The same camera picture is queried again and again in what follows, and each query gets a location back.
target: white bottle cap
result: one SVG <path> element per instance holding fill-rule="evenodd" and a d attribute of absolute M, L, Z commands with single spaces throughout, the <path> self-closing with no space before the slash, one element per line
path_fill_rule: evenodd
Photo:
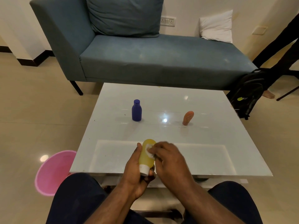
<path fill-rule="evenodd" d="M 150 173 L 150 167 L 144 164 L 139 164 L 140 175 L 147 177 Z"/>

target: right hand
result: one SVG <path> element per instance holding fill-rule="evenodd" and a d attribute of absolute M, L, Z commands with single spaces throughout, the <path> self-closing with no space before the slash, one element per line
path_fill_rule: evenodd
<path fill-rule="evenodd" d="M 148 149 L 155 154 L 156 172 L 163 184 L 175 195 L 195 187 L 185 158 L 174 144 L 156 143 Z"/>

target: dark pants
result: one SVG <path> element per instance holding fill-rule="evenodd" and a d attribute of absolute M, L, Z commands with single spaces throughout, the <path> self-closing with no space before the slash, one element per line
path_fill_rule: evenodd
<path fill-rule="evenodd" d="M 275 53 L 286 45 L 299 38 L 299 14 L 288 24 L 281 34 L 271 42 L 254 60 L 253 63 L 260 67 Z M 277 79 L 279 79 L 289 68 L 299 60 L 299 41 L 297 40 L 283 57 L 275 64 L 265 81 L 264 89 L 267 90 Z"/>
<path fill-rule="evenodd" d="M 236 182 L 223 182 L 210 189 L 209 194 L 246 224 L 262 224 L 260 214 L 246 189 Z M 105 200 L 107 194 L 98 182 L 85 173 L 67 177 L 58 188 L 46 224 L 83 224 Z M 124 223 L 151 224 L 130 210 Z M 185 224 L 196 223 L 186 212 Z"/>

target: blue cushion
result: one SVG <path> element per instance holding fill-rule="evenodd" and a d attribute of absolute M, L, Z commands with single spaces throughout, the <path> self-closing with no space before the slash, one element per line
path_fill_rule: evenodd
<path fill-rule="evenodd" d="M 164 0 L 86 0 L 92 28 L 103 35 L 158 37 Z"/>
<path fill-rule="evenodd" d="M 98 35 L 80 61 L 88 81 L 215 90 L 229 90 L 256 69 L 233 44 L 173 35 Z"/>

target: white label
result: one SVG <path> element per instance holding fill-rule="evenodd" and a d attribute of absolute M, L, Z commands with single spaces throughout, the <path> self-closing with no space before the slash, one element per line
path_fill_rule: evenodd
<path fill-rule="evenodd" d="M 148 156 L 149 158 L 151 158 L 151 159 L 155 159 L 155 158 L 154 158 L 154 155 L 148 152 L 148 149 L 151 148 L 151 147 L 152 147 L 151 144 L 147 144 L 147 145 L 145 146 L 145 152 L 146 152 L 146 154 L 147 154 L 147 156 Z"/>

